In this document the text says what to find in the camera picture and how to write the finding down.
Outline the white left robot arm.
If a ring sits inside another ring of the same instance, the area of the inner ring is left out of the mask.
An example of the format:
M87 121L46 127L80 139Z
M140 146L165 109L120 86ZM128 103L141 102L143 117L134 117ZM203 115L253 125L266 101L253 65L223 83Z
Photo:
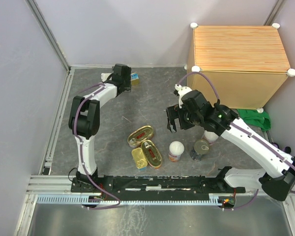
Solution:
M93 192L99 186L99 180L96 178L94 138L100 126L100 108L121 93L131 91L131 67L115 64L112 73L103 73L101 82L84 91L89 89L94 91L73 98L68 126L78 147L79 164L76 178L82 182L83 188Z

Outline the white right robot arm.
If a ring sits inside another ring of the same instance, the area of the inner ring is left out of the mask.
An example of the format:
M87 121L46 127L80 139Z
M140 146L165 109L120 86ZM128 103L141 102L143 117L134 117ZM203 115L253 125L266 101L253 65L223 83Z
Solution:
M178 86L174 94L178 104L166 109L167 128L172 133L177 131L176 119L183 130L200 126L233 143L261 166L258 170L228 169L215 181L219 191L245 187L262 189L278 201L287 198L295 185L295 156L269 143L232 109L220 102L211 105L200 91Z

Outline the oval red fish tin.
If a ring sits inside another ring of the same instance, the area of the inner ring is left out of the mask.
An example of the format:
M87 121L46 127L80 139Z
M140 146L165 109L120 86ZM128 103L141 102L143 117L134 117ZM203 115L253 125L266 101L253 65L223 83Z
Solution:
M150 140L154 136L154 129L150 125L145 125L133 133L128 138L128 144L131 148L138 148L143 141Z

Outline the blue rectangular luncheon meat tin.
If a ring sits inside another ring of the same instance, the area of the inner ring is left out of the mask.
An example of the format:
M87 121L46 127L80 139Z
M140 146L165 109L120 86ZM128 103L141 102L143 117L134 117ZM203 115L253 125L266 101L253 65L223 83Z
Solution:
M131 85L135 86L138 85L140 83L140 78L138 73L132 73L131 74Z

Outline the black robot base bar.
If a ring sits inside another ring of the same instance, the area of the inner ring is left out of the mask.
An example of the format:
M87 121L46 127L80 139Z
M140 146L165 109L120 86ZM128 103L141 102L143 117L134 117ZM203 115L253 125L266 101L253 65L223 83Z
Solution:
M205 201L209 194L245 193L244 187L230 187L216 177L126 177L104 176L94 182L121 201Z

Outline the dark blue round can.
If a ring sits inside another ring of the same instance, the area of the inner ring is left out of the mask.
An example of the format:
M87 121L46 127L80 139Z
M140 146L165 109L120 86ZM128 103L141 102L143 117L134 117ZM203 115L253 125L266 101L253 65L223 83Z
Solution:
M190 157L194 161L200 161L206 154L208 154L209 149L209 142L204 139L199 139L194 143L193 148L190 151Z

